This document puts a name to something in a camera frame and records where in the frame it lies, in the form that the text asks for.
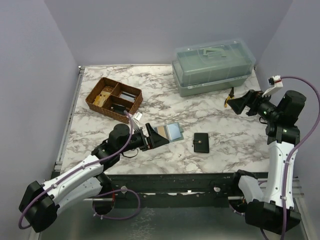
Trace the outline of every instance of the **yellow-handled tool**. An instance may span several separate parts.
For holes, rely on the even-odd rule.
[[[235,98],[235,88],[232,87],[228,97],[224,101],[224,107],[226,108],[228,106],[227,102],[228,102],[229,99],[234,99],[234,98]]]

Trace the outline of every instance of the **brown woven basket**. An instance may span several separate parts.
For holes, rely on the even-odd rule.
[[[109,92],[110,96],[105,101],[103,106],[100,107],[94,105],[93,103],[96,99],[96,96],[98,96],[102,90],[105,92]],[[122,94],[122,92],[134,95],[134,102],[119,97]],[[143,97],[142,91],[140,89],[109,79],[107,77],[102,77],[85,99],[86,104],[88,104],[91,110],[126,124],[129,123],[129,119],[127,118],[127,116],[121,115],[111,110],[111,105],[122,105],[126,108],[126,111],[128,113],[134,114],[138,110],[142,101]]]

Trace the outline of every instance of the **plastic storage box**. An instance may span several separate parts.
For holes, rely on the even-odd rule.
[[[241,86],[256,59],[240,39],[178,48],[172,62],[181,97]]]

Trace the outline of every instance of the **wall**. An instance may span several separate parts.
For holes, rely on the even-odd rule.
[[[272,75],[293,75],[312,82],[320,90],[320,1],[294,0],[257,66],[260,86],[268,88],[267,78]],[[302,136],[310,130],[318,115],[318,102],[312,89],[293,79],[283,81],[284,89],[273,96],[278,103],[287,90],[296,90],[307,97],[297,126]],[[320,127],[300,148],[294,166],[302,182],[309,212],[315,226],[320,226]]]
[[[0,236],[23,240],[18,206],[50,177],[79,69],[42,0],[2,1],[0,33]]]
[[[260,59],[292,0],[45,0],[80,65],[169,64],[173,51],[243,38]]]

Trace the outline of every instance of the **marble table top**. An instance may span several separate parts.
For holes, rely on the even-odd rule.
[[[169,65],[122,65],[86,67],[77,99],[61,172],[90,155],[91,151],[120,122],[89,109],[85,102],[101,77],[142,90],[140,123],[161,126],[180,123],[184,140],[145,152],[134,158],[121,157],[108,174],[186,174],[230,173],[238,169],[267,172],[269,153],[265,126],[258,116],[248,117],[245,110],[236,115],[224,101],[230,89],[180,97]],[[249,89],[259,90],[253,72],[245,83],[234,88],[235,97]],[[194,133],[208,133],[210,153],[195,153]]]

